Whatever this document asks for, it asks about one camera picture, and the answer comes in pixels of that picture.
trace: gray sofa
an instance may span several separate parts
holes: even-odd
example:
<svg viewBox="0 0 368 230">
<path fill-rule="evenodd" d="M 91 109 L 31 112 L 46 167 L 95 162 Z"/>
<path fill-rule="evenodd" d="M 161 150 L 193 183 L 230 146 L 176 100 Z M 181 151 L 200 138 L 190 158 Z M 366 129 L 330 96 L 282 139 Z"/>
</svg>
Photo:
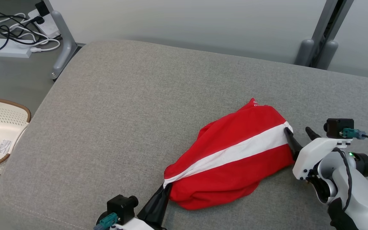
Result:
<svg viewBox="0 0 368 230">
<path fill-rule="evenodd" d="M 18 230 L 91 230 L 118 194 L 139 199 L 205 124 L 252 97 L 277 109 L 302 144 L 310 126 L 353 118 L 368 131 L 368 78 L 137 41 L 93 42 L 70 61 L 0 178 L 0 210 Z M 368 154 L 368 140 L 350 150 Z M 168 230 L 324 230 L 327 207 L 288 167 L 235 202 L 186 211 Z"/>
</svg>

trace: white wall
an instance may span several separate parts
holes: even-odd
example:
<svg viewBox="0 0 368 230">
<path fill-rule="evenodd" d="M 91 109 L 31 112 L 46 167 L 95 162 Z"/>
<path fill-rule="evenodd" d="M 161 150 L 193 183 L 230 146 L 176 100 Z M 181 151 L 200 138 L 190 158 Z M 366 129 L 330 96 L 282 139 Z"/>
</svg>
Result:
<svg viewBox="0 0 368 230">
<path fill-rule="evenodd" d="M 326 0 L 50 0 L 76 42 L 133 39 L 293 63 Z"/>
<path fill-rule="evenodd" d="M 368 77 L 368 1 L 353 2 L 334 41 L 339 46 L 327 70 Z"/>
</svg>

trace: white cable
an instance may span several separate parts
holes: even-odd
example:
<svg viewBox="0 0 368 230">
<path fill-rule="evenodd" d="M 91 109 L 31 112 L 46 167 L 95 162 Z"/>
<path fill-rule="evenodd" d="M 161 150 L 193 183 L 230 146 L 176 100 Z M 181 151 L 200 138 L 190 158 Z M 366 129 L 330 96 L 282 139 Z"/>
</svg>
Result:
<svg viewBox="0 0 368 230">
<path fill-rule="evenodd" d="M 31 52 L 32 53 L 35 53 L 35 52 L 42 52 L 42 51 L 50 51 L 50 50 L 54 50 L 54 49 L 56 49 L 56 48 L 58 48 L 60 46 L 60 41 L 58 41 L 56 39 L 46 39 L 46 40 L 43 40 L 41 42 L 36 43 L 35 45 L 41 45 L 44 41 L 56 41 L 57 42 L 57 46 L 55 46 L 53 48 L 48 48 L 48 49 L 41 49 L 41 48 L 32 47 L 31 48 Z"/>
<path fill-rule="evenodd" d="M 20 26 L 18 26 L 18 29 L 23 29 L 23 30 L 25 30 L 25 31 L 31 32 L 30 30 L 25 29 L 25 28 L 22 28 L 22 27 L 20 27 Z M 54 49 L 56 49 L 56 48 L 58 48 L 58 47 L 60 46 L 60 41 L 58 41 L 58 40 L 56 40 L 56 39 L 50 39 L 48 36 L 46 36 L 46 35 L 44 35 L 44 34 L 40 34 L 40 33 L 38 33 L 38 32 L 34 32 L 34 33 L 36 33 L 37 35 L 44 36 L 44 37 L 45 37 L 45 38 L 47 38 L 47 39 L 45 39 L 45 40 L 43 40 L 43 41 L 40 41 L 40 42 L 38 42 L 38 43 L 36 43 L 36 44 L 33 44 L 33 45 L 31 45 L 31 46 L 36 46 L 36 45 L 45 45 L 45 44 L 47 44 L 49 41 L 55 41 L 55 42 L 57 42 L 57 46 L 55 46 L 55 47 L 53 47 L 53 48 L 48 48 L 48 49 L 41 49 L 41 48 L 35 48 L 35 47 L 32 47 L 32 48 L 31 48 L 31 52 L 32 52 L 32 53 L 35 53 L 35 52 L 42 52 L 42 51 L 51 51 L 51 50 L 54 50 Z"/>
<path fill-rule="evenodd" d="M 18 38 L 22 38 L 22 37 L 23 37 L 23 36 L 25 36 L 25 35 L 31 35 L 31 36 L 32 36 L 33 41 L 34 41 L 34 42 L 36 42 L 36 38 L 35 38 L 35 36 L 34 36 L 34 34 L 33 34 L 33 33 L 26 33 L 26 34 L 20 35 L 20 36 L 18 36 Z"/>
<path fill-rule="evenodd" d="M 24 17 L 24 18 L 26 17 L 26 15 L 25 15 L 24 13 L 17 13 L 17 14 L 15 14 L 15 16 L 18 16 L 18 15 L 23 15 L 23 17 Z M 9 19 L 11 19 L 11 18 L 3 19 L 3 20 L 1 20 L 1 21 L 0 21 L 0 23 L 1 23 L 1 22 L 5 22 L 5 21 L 8 21 Z M 24 23 L 24 22 L 29 22 L 29 21 L 31 21 L 31 20 L 32 20 L 32 19 L 27 19 L 27 20 L 22 19 L 22 21 L 21 21 L 20 23 L 22 24 L 22 23 Z M 12 25 L 12 26 L 10 26 L 10 27 L 9 27 L 9 31 L 12 31 L 12 30 L 15 30 L 15 29 L 22 29 L 22 30 L 25 30 L 25 31 L 30 32 L 30 33 L 26 33 L 26 34 L 20 35 L 18 38 L 22 38 L 22 37 L 23 37 L 23 36 L 25 36 L 25 35 L 31 35 L 31 36 L 32 36 L 33 41 L 34 41 L 34 42 L 36 42 L 36 38 L 35 38 L 35 36 L 34 36 L 32 33 L 35 33 L 35 34 L 37 34 L 37 35 L 40 35 L 40 36 L 43 36 L 43 37 L 47 38 L 47 39 L 45 39 L 45 40 L 43 40 L 43 41 L 40 41 L 40 42 L 38 42 L 38 43 L 36 43 L 36 44 L 32 44 L 32 45 L 20 44 L 20 43 L 18 43 L 18 42 L 15 42 L 15 43 L 16 43 L 18 46 L 20 46 L 20 47 L 29 47 L 29 46 L 32 46 L 32 48 L 31 48 L 31 52 L 32 52 L 32 53 L 35 53 L 35 52 L 42 52 L 42 51 L 50 51 L 50 50 L 54 50 L 54 49 L 56 49 L 56 48 L 58 48 L 58 47 L 60 46 L 60 41 L 58 41 L 57 39 L 50 39 L 48 36 L 46 36 L 46 35 L 44 35 L 44 34 L 41 34 L 41 33 L 35 32 L 35 31 L 30 31 L 30 30 L 28 30 L 28 29 L 25 29 L 25 28 L 23 28 L 23 27 L 20 27 L 20 26 L 19 26 L 19 23 L 16 23 L 16 24 L 14 24 L 14 25 Z M 41 48 L 33 47 L 33 46 L 36 46 L 36 45 L 45 45 L 45 44 L 47 44 L 49 41 L 57 42 L 57 46 L 55 46 L 55 47 L 53 47 L 53 48 L 48 48 L 48 49 L 41 49 Z"/>
</svg>

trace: white power adapter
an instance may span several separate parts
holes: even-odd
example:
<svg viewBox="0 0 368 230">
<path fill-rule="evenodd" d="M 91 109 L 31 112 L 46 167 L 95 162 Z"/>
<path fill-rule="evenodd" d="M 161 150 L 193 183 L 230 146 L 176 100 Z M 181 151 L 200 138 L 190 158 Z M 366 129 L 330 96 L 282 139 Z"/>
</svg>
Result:
<svg viewBox="0 0 368 230">
<path fill-rule="evenodd" d="M 37 9 L 32 10 L 28 13 L 28 16 L 30 19 L 34 19 L 35 17 L 39 16 L 39 12 Z M 59 29 L 57 28 L 54 19 L 52 18 L 52 15 L 49 13 L 42 17 L 45 22 L 42 24 L 35 23 L 39 29 L 41 29 L 41 32 L 44 33 L 44 35 L 48 36 L 48 38 L 54 38 L 56 36 L 60 35 Z"/>
<path fill-rule="evenodd" d="M 32 40 L 19 40 L 26 43 L 32 43 Z M 6 39 L 0 38 L 0 48 L 5 44 Z M 19 57 L 29 58 L 31 56 L 31 45 L 24 45 L 12 40 L 8 40 L 8 43 L 4 48 L 0 50 L 0 57 Z"/>
</svg>

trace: black cable bundle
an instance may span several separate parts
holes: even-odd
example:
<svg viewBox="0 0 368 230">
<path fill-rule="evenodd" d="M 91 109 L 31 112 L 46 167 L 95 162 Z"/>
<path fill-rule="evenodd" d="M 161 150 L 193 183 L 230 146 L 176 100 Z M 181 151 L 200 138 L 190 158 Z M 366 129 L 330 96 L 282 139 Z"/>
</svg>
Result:
<svg viewBox="0 0 368 230">
<path fill-rule="evenodd" d="M 20 44 L 25 44 L 25 45 L 34 45 L 34 44 L 36 44 L 36 43 L 40 42 L 42 39 L 44 39 L 44 37 L 42 37 L 42 36 L 40 36 L 40 35 L 36 34 L 34 31 L 32 31 L 31 29 L 29 29 L 29 28 L 28 28 L 29 24 L 31 24 L 31 25 L 33 25 L 33 26 L 36 28 L 36 30 L 38 31 L 38 33 L 40 33 L 40 34 L 41 34 L 42 32 L 41 32 L 41 31 L 39 30 L 39 28 L 35 25 L 35 22 L 36 22 L 37 20 L 42 19 L 41 17 L 36 17 L 36 18 L 32 19 L 31 21 L 28 21 L 28 22 L 24 25 L 24 24 L 22 24 L 21 22 L 17 21 L 15 18 L 17 18 L 17 19 L 27 19 L 27 18 L 25 18 L 25 17 L 18 16 L 18 15 L 6 15 L 6 14 L 1 13 L 1 12 L 0 12 L 0 15 L 1 15 L 1 16 L 0 16 L 0 18 L 10 18 L 10 19 L 12 19 L 13 21 L 15 21 L 16 23 L 18 23 L 18 24 L 19 24 L 20 26 L 22 26 L 23 28 L 25 28 L 25 29 L 29 30 L 33 35 L 35 35 L 35 38 L 38 38 L 35 42 L 32 42 L 32 43 L 25 43 L 25 42 L 19 41 L 19 40 L 18 40 L 18 39 L 20 39 L 20 38 L 19 38 L 19 36 L 21 36 L 21 35 L 22 35 L 22 33 L 24 32 L 24 30 L 22 30 L 18 35 L 15 35 L 15 34 L 13 34 L 11 31 L 9 31 L 9 27 L 8 27 L 8 26 L 6 26 L 6 25 L 1 25 L 1 26 L 0 26 L 0 35 L 4 36 L 4 37 L 6 38 L 6 41 L 5 41 L 5 44 L 0 48 L 0 50 L 1 50 L 1 49 L 3 49 L 3 48 L 6 46 L 6 44 L 8 43 L 8 41 L 9 41 L 9 40 L 16 41 L 16 42 L 18 42 L 18 43 L 20 43 Z"/>
</svg>

